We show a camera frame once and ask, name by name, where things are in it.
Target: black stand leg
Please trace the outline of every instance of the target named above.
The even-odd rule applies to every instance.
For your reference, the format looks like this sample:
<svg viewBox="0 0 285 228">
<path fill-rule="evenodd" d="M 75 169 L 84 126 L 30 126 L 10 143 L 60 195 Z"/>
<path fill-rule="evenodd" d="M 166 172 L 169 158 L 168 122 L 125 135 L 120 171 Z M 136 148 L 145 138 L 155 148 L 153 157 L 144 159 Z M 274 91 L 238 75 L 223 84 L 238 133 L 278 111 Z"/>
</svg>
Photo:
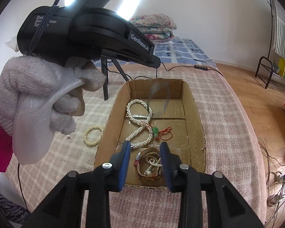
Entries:
<svg viewBox="0 0 285 228">
<path fill-rule="evenodd" d="M 117 70 L 121 73 L 121 75 L 125 79 L 125 81 L 129 81 L 128 77 L 126 76 L 126 74 L 123 71 L 122 67 L 120 66 L 119 62 L 116 59 L 113 59 L 112 62 L 114 63 Z"/>
<path fill-rule="evenodd" d="M 262 57 L 259 59 L 259 64 L 258 64 L 258 66 L 257 66 L 256 74 L 255 74 L 254 77 L 257 77 L 257 74 L 259 73 L 259 69 L 260 69 L 261 62 L 262 62 L 262 59 L 263 59 L 263 58 L 264 58 L 264 57 L 262 56 Z"/>
<path fill-rule="evenodd" d="M 269 85 L 269 82 L 270 82 L 270 80 L 271 80 L 271 77 L 272 77 L 272 73 L 273 73 L 273 72 L 274 72 L 274 70 L 273 70 L 273 66 L 272 66 L 272 67 L 271 67 L 270 74 L 269 74 L 268 81 L 267 81 L 266 86 L 265 86 L 265 89 L 267 89 L 267 87 L 268 87 L 268 85 Z"/>
<path fill-rule="evenodd" d="M 108 61 L 106 58 L 101 58 L 100 62 L 101 62 L 101 72 L 107 77 L 102 88 L 104 90 L 104 99 L 108 100 L 108 98 L 109 98 L 109 94 L 108 94 Z"/>
</svg>

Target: pearl necklace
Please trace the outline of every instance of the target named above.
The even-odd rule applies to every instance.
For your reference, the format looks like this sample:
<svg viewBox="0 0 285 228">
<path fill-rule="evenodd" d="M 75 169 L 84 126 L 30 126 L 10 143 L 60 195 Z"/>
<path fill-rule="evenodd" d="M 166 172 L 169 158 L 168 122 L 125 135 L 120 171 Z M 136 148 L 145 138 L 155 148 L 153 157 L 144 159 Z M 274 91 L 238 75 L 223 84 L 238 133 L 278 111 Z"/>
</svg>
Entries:
<svg viewBox="0 0 285 228">
<path fill-rule="evenodd" d="M 140 100 L 140 99 L 134 99 L 134 100 L 130 101 L 130 102 L 127 104 L 126 110 L 127 110 L 127 114 L 128 114 L 128 117 L 129 117 L 130 121 L 136 123 L 136 124 L 139 125 L 140 127 L 139 127 L 137 130 L 135 130 L 132 134 L 130 134 L 130 135 L 126 138 L 126 140 L 128 140 L 128 141 L 132 140 L 135 136 L 137 136 L 137 135 L 138 135 L 140 132 L 142 132 L 145 128 L 147 128 L 147 130 L 149 131 L 149 136 L 148 136 L 148 138 L 147 138 L 145 141 L 143 141 L 143 142 L 132 142 L 132 143 L 131 143 L 131 148 L 132 148 L 132 149 L 135 149 L 135 148 L 142 148 L 142 147 L 148 145 L 148 144 L 152 141 L 152 139 L 153 139 L 152 127 L 148 125 L 148 124 L 150 123 L 151 118 L 152 118 L 153 112 L 152 112 L 151 108 L 149 107 L 149 114 L 148 114 L 146 120 L 143 121 L 143 120 L 135 119 L 134 116 L 136 116 L 136 115 L 132 115 L 132 114 L 131 114 L 131 111 L 130 111 L 131 105 L 133 105 L 133 104 L 135 104 L 135 103 L 139 103 L 139 104 L 143 105 L 146 109 L 148 109 L 148 105 L 147 105 L 144 101 L 142 101 L 142 100 Z"/>
<path fill-rule="evenodd" d="M 148 167 L 148 169 L 146 169 L 146 171 L 144 173 L 145 176 L 152 176 L 152 171 L 154 170 L 154 167 L 158 167 L 158 168 L 163 167 L 163 165 L 160 164 L 161 163 L 161 159 L 160 158 L 157 159 L 156 157 L 154 157 L 154 156 L 152 156 L 150 154 L 148 154 L 146 156 L 146 162 L 150 166 Z"/>
</svg>

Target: gloved hand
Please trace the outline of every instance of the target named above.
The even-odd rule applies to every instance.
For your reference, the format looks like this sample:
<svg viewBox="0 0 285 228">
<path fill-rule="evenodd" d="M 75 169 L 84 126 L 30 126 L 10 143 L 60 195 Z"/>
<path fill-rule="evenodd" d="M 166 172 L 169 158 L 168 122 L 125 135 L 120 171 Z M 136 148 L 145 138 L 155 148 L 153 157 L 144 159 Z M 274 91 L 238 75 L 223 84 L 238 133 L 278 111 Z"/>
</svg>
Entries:
<svg viewBox="0 0 285 228">
<path fill-rule="evenodd" d="M 82 76 L 86 79 L 83 89 L 96 91 L 102 87 L 106 77 L 91 61 L 86 65 L 89 67 L 75 68 L 75 71 L 82 71 Z M 0 126 L 3 130 L 12 135 L 20 92 L 48 96 L 56 85 L 56 75 L 42 59 L 33 56 L 11 58 L 0 76 Z M 66 135 L 74 132 L 76 124 L 70 113 L 76 111 L 81 102 L 83 100 L 69 94 L 60 98 L 52 108 L 50 128 Z"/>
</svg>

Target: floral blanket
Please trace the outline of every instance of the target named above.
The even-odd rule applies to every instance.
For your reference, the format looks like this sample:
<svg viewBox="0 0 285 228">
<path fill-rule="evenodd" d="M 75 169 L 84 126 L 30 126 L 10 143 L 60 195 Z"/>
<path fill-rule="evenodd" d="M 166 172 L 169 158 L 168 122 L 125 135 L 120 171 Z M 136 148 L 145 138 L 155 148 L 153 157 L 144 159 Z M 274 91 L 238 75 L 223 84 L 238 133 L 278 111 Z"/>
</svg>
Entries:
<svg viewBox="0 0 285 228">
<path fill-rule="evenodd" d="M 177 29 L 174 21 L 165 14 L 139 15 L 129 20 L 155 45 L 166 43 L 174 38 Z"/>
</svg>

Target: pearl bracelet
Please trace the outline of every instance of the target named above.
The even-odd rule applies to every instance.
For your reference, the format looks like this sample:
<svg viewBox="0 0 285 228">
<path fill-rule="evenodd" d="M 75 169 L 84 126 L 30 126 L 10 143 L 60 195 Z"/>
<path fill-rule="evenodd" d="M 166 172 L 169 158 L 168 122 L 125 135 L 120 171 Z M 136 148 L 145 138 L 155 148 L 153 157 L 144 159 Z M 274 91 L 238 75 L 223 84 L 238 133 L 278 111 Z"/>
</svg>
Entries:
<svg viewBox="0 0 285 228">
<path fill-rule="evenodd" d="M 142 148 L 142 147 L 148 145 L 148 144 L 152 141 L 152 139 L 153 139 L 152 127 L 149 126 L 149 123 L 150 123 L 150 120 L 151 120 L 151 118 L 152 118 L 153 112 L 152 112 L 151 108 L 149 107 L 149 114 L 148 114 L 146 120 L 135 119 L 134 116 L 136 116 L 136 115 L 132 115 L 132 114 L 131 114 L 131 111 L 130 111 L 131 105 L 133 105 L 133 104 L 135 104 L 135 103 L 139 103 L 139 104 L 143 105 L 146 109 L 148 109 L 148 105 L 147 105 L 144 101 L 142 101 L 142 100 L 140 100 L 140 99 L 134 99 L 134 100 L 130 101 L 130 102 L 127 104 L 126 110 L 127 110 L 127 115 L 128 115 L 128 117 L 129 117 L 130 121 L 136 123 L 137 125 L 140 125 L 140 127 L 139 127 L 137 130 L 135 130 L 132 134 L 130 134 L 130 135 L 126 138 L 126 140 L 128 140 L 128 141 L 132 140 L 135 136 L 137 136 L 137 135 L 138 135 L 140 132 L 142 132 L 145 128 L 147 128 L 147 130 L 149 131 L 149 136 L 148 136 L 148 138 L 147 138 L 145 141 L 143 141 L 143 142 L 132 142 L 132 143 L 131 143 L 131 148 L 132 148 L 132 149 L 135 149 L 135 148 Z"/>
<path fill-rule="evenodd" d="M 96 146 L 97 144 L 100 143 L 100 138 L 98 138 L 96 141 L 93 141 L 93 142 L 90 142 L 87 140 L 87 135 L 88 133 L 90 133 L 92 130 L 94 129 L 98 129 L 100 130 L 101 132 L 103 132 L 103 128 L 102 127 L 99 127 L 99 126 L 91 126 L 90 128 L 87 129 L 87 131 L 84 133 L 84 143 L 87 145 L 87 146 Z"/>
</svg>

